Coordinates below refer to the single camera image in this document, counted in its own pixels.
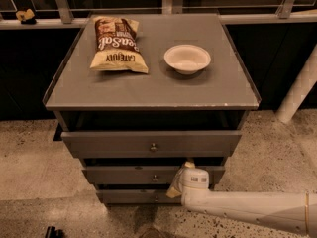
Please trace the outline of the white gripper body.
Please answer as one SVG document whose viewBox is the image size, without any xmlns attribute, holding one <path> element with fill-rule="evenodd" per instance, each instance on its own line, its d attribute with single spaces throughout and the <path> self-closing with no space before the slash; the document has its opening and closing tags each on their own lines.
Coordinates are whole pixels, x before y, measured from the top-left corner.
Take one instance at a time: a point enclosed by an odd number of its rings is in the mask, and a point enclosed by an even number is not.
<svg viewBox="0 0 317 238">
<path fill-rule="evenodd" d="M 209 187 L 209 174 L 197 168 L 181 168 L 175 175 L 171 187 L 178 193 L 186 188 L 207 189 Z"/>
</svg>

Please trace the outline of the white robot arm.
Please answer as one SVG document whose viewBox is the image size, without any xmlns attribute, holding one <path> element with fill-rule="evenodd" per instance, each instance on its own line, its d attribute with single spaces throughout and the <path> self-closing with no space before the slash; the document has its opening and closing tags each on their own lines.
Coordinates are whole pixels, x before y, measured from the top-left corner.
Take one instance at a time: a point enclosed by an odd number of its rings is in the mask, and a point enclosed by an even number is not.
<svg viewBox="0 0 317 238">
<path fill-rule="evenodd" d="M 191 211 L 317 238 L 316 193 L 212 191 L 208 172 L 185 162 L 166 196 Z"/>
</svg>

